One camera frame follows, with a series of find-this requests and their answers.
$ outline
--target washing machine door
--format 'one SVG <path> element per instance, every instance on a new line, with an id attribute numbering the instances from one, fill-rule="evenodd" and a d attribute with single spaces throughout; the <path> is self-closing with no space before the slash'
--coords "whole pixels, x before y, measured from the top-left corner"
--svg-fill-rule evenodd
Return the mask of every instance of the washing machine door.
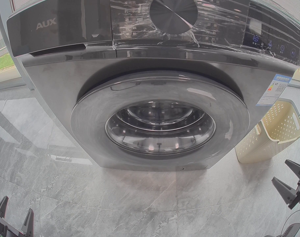
<path id="1" fill-rule="evenodd" d="M 231 150 L 249 112 L 229 88 L 177 71 L 134 73 L 97 86 L 75 105 L 71 130 L 82 146 L 140 166 L 181 166 Z"/>

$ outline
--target washing machine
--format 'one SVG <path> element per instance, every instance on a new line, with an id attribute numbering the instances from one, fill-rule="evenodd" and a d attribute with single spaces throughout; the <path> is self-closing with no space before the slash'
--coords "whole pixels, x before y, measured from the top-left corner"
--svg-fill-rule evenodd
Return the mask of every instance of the washing machine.
<path id="1" fill-rule="evenodd" d="M 208 169 L 300 67 L 300 25 L 254 0 L 41 0 L 10 45 L 101 167 Z"/>

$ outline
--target gray tile floor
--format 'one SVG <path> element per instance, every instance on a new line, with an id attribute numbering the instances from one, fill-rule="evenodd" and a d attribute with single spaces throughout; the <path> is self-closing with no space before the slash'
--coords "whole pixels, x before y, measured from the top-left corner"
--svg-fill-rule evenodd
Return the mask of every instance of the gray tile floor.
<path id="1" fill-rule="evenodd" d="M 300 90 L 282 95 L 300 112 Z M 133 172 L 100 168 L 37 91 L 0 91 L 0 200 L 18 229 L 31 207 L 35 236 L 220 237 L 278 235 L 292 211 L 271 184 L 293 187 L 284 161 L 300 163 L 300 139 L 271 160 L 239 164 L 232 150 L 213 168 Z M 287 226 L 300 222 L 295 213 Z"/>

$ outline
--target laundry basket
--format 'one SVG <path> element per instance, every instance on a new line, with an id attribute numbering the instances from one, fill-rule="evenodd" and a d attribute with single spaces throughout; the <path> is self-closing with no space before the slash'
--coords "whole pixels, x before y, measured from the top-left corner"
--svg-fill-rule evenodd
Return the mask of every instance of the laundry basket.
<path id="1" fill-rule="evenodd" d="M 235 147 L 241 163 L 267 160 L 300 137 L 300 114 L 292 100 L 279 98 Z"/>

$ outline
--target grass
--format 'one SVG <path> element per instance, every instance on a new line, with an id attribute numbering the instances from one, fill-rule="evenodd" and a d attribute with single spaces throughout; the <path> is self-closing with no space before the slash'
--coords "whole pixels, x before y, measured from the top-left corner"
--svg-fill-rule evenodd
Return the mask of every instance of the grass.
<path id="1" fill-rule="evenodd" d="M 3 69 L 5 67 L 13 66 L 14 62 L 12 58 L 10 57 L 10 54 L 7 53 L 0 57 L 0 69 Z"/>

